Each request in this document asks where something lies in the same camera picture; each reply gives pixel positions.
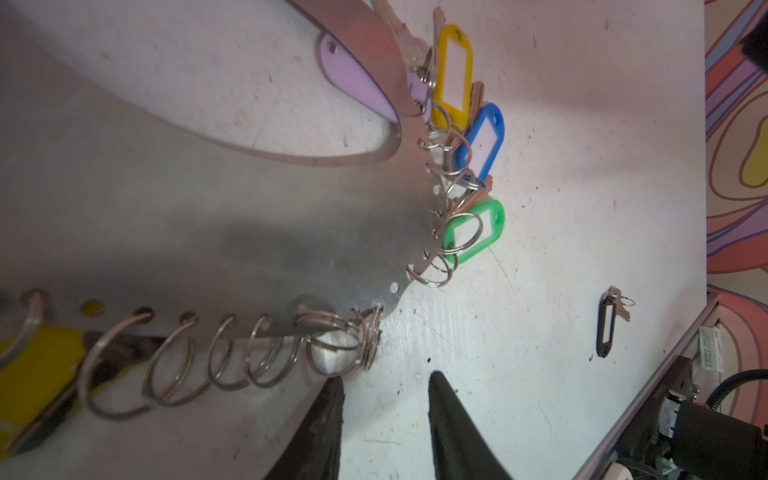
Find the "green key tag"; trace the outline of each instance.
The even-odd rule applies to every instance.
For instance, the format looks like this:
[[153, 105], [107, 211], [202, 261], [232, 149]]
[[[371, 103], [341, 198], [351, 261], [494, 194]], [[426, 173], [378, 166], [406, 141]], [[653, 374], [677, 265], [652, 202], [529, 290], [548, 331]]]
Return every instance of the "green key tag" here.
[[[458, 255], [458, 262], [464, 263], [474, 257], [478, 252], [489, 247], [502, 235], [504, 230], [504, 207], [498, 200], [488, 199], [481, 204], [470, 208], [469, 213], [480, 216], [482, 220], [482, 233], [480, 238], [469, 250]], [[443, 246], [451, 248], [455, 245], [464, 245], [477, 233], [477, 220], [471, 217], [459, 217], [453, 220], [445, 232]]]

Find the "label sticker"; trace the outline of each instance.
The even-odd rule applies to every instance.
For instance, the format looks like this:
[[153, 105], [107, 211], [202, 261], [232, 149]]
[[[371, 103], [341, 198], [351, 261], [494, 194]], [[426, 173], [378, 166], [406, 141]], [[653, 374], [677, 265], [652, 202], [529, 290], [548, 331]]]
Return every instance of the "label sticker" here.
[[699, 354], [702, 368], [725, 372], [723, 339], [717, 328], [713, 326], [699, 327]]
[[[467, 141], [472, 146], [473, 170], [478, 171], [478, 178], [485, 181], [504, 142], [504, 117], [495, 104], [487, 104], [480, 109], [477, 120], [467, 134]], [[456, 167], [466, 166], [467, 147], [462, 145], [456, 152]]]
[[674, 427], [677, 425], [677, 414], [680, 412], [680, 404], [669, 399], [664, 399], [659, 411], [659, 433], [671, 439], [674, 437]]
[[[477, 204], [468, 210], [471, 214], [476, 214], [482, 221], [482, 233], [480, 238], [469, 250], [458, 255], [459, 264], [464, 263], [477, 253], [493, 244], [502, 235], [504, 230], [504, 207], [498, 200], [488, 199], [481, 204]], [[459, 217], [453, 220], [445, 232], [443, 246], [446, 248], [464, 245], [472, 239], [478, 229], [478, 222], [475, 218]]]
[[[460, 130], [469, 120], [469, 92], [472, 85], [472, 46], [467, 35], [456, 25], [446, 25], [438, 43], [437, 85], [435, 101], [451, 116]], [[432, 122], [447, 128], [440, 112], [432, 112]]]

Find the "key tag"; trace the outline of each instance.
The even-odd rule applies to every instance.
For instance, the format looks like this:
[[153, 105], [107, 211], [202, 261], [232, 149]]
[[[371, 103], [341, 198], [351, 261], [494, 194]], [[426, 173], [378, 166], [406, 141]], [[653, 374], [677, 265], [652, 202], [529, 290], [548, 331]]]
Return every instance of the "key tag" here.
[[[395, 109], [381, 88], [365, 68], [330, 33], [320, 41], [320, 65], [334, 87], [394, 124], [399, 123]], [[424, 122], [429, 119], [432, 103], [427, 98], [428, 87], [412, 71], [406, 72], [408, 88], [413, 100], [424, 112]]]
[[[614, 328], [616, 326], [616, 315], [629, 322], [630, 314], [625, 308], [633, 306], [634, 300], [621, 295], [621, 290], [611, 285], [608, 290], [600, 297], [600, 306], [598, 307], [598, 356], [605, 358], [611, 352], [614, 344]], [[606, 329], [606, 319], [610, 310], [611, 324]]]
[[[482, 221], [482, 232], [474, 245], [469, 250], [458, 255], [457, 261], [461, 264], [477, 255], [481, 250], [488, 248], [502, 235], [504, 231], [504, 207], [502, 202], [489, 198], [467, 210], [468, 213], [478, 215]], [[477, 232], [477, 221], [472, 217], [458, 217], [453, 220], [445, 231], [443, 246], [452, 248], [457, 245], [465, 245]]]
[[[438, 43], [437, 85], [433, 101], [451, 116], [464, 131], [469, 122], [469, 90], [472, 83], [472, 46], [467, 35], [456, 25], [446, 25]], [[442, 114], [432, 111], [432, 123], [448, 128]]]
[[[472, 163], [482, 165], [478, 178], [485, 180], [504, 142], [504, 117], [495, 104], [487, 104], [480, 109], [477, 120], [467, 134], [467, 142], [472, 146]], [[467, 147], [463, 144], [456, 152], [454, 162], [458, 168], [464, 168], [466, 159]]]

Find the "key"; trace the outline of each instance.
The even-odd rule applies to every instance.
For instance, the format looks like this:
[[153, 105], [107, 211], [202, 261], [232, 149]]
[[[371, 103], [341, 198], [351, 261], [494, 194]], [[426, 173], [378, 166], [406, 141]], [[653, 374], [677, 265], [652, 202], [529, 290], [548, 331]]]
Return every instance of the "key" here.
[[437, 44], [440, 42], [440, 34], [442, 29], [445, 28], [445, 13], [440, 7], [435, 7], [432, 11], [432, 23], [435, 31], [435, 43], [433, 45], [437, 48]]
[[473, 81], [469, 89], [469, 120], [467, 123], [467, 132], [472, 128], [478, 117], [478, 112], [482, 107], [482, 98], [485, 93], [485, 84], [481, 81]]
[[493, 175], [488, 175], [488, 178], [485, 179], [485, 188], [472, 192], [469, 199], [464, 203], [464, 205], [462, 205], [461, 208], [459, 208], [456, 211], [456, 213], [460, 214], [462, 212], [469, 211], [470, 208], [474, 207], [475, 205], [481, 203], [486, 198], [488, 198], [488, 194], [490, 194], [492, 190], [493, 190]]
[[608, 295], [611, 297], [611, 299], [613, 299], [613, 304], [616, 308], [616, 314], [629, 322], [630, 315], [627, 309], [624, 308], [624, 301], [622, 300], [626, 297], [621, 295], [621, 290], [611, 285], [611, 288], [608, 289]]
[[406, 63], [406, 68], [413, 71], [424, 65], [424, 59], [429, 50], [427, 42], [411, 35], [408, 26], [395, 15], [387, 0], [372, 0], [371, 4], [374, 12], [379, 14], [379, 17], [395, 34], [395, 40], [402, 52], [402, 60]]

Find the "plastic key tag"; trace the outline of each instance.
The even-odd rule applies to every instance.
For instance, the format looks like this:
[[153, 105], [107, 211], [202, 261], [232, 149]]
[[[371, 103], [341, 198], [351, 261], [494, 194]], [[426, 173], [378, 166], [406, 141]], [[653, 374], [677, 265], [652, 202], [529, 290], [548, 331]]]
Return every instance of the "plastic key tag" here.
[[[467, 134], [467, 141], [472, 145], [472, 164], [482, 165], [478, 178], [485, 180], [504, 141], [504, 117], [496, 105], [487, 104], [480, 109], [477, 120]], [[459, 168], [464, 168], [466, 158], [467, 147], [462, 145], [454, 161]]]
[[[365, 68], [330, 33], [320, 41], [320, 64], [328, 80], [377, 114], [398, 123], [397, 113]], [[428, 87], [412, 71], [406, 72], [413, 100], [424, 105], [424, 121], [429, 119], [432, 103], [427, 99]]]
[[[456, 25], [446, 25], [438, 43], [437, 85], [434, 101], [442, 105], [456, 126], [464, 131], [469, 120], [469, 90], [472, 83], [472, 46]], [[447, 128], [445, 119], [432, 112], [432, 123]]]
[[[489, 247], [502, 235], [504, 230], [504, 207], [495, 199], [488, 199], [468, 210], [471, 214], [480, 216], [482, 220], [482, 233], [480, 238], [469, 250], [458, 255], [458, 262], [464, 263], [477, 253]], [[459, 217], [453, 220], [445, 232], [443, 246], [446, 248], [463, 245], [470, 241], [477, 232], [477, 220], [471, 217]]]

